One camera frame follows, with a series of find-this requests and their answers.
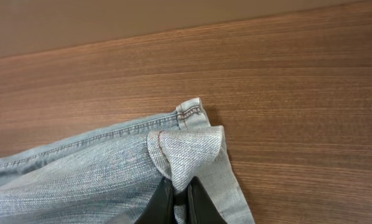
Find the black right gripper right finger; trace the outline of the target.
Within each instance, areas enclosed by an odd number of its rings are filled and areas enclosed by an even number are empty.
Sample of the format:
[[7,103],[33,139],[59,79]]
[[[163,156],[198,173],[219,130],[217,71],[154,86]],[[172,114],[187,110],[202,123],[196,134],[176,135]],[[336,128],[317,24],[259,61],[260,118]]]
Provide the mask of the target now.
[[198,177],[187,187],[189,224],[226,224]]

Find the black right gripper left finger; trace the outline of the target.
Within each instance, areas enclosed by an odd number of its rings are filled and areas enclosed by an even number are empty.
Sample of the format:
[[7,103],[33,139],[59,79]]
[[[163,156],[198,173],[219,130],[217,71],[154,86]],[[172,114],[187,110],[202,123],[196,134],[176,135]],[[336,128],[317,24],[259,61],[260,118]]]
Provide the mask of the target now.
[[135,224],[175,224],[174,187],[163,177]]

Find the light blue denim shorts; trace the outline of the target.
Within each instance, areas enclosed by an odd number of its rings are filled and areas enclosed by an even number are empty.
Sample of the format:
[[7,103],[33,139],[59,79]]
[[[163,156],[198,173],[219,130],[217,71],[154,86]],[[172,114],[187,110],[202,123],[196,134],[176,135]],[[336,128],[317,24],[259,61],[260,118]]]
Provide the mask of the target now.
[[173,185],[174,222],[188,223],[193,178],[224,222],[254,221],[224,128],[199,98],[0,158],[0,223],[135,223],[162,179]]

